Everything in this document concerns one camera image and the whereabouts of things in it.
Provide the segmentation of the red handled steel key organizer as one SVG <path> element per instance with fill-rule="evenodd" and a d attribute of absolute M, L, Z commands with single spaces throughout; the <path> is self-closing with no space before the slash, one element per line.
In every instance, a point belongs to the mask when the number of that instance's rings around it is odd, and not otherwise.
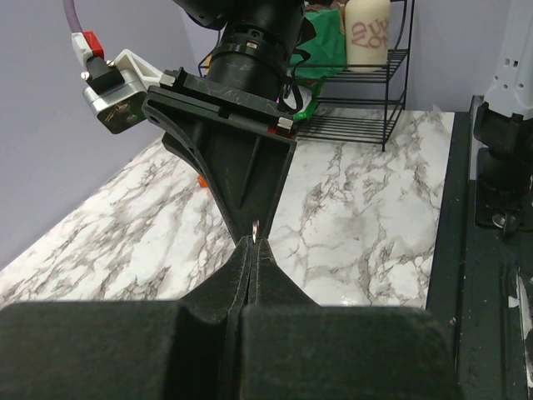
<path fill-rule="evenodd" d="M 260 221 L 256 220 L 252 223 L 252 242 L 256 243 L 259 237 Z"/>

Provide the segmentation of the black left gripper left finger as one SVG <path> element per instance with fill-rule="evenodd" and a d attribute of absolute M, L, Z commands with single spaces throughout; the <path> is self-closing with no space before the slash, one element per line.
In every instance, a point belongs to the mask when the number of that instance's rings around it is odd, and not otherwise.
<path fill-rule="evenodd" d="M 228 399 L 253 244 L 175 301 L 20 302 L 1 311 L 4 399 Z"/>

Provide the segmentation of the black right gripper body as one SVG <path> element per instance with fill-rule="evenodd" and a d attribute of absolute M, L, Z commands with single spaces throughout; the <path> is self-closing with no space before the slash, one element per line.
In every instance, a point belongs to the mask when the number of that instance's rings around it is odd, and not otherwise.
<path fill-rule="evenodd" d="M 277 101 L 305 19 L 302 1 L 177 1 L 198 26 L 223 29 L 207 79 Z"/>

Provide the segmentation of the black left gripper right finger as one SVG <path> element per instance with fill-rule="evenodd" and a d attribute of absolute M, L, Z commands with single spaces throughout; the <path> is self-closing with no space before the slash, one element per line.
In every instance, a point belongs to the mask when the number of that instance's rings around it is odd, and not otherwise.
<path fill-rule="evenodd" d="M 242 314 L 246 399 L 456 399 L 441 329 L 411 307 L 283 304 L 268 241 L 252 247 Z"/>

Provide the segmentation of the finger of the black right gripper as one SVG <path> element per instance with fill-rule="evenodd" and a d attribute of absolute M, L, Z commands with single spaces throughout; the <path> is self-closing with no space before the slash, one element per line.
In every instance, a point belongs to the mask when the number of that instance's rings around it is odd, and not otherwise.
<path fill-rule="evenodd" d="M 202 175 L 233 240 L 268 238 L 296 150 L 274 101 L 223 85 L 150 87 L 142 106 L 163 143 Z"/>

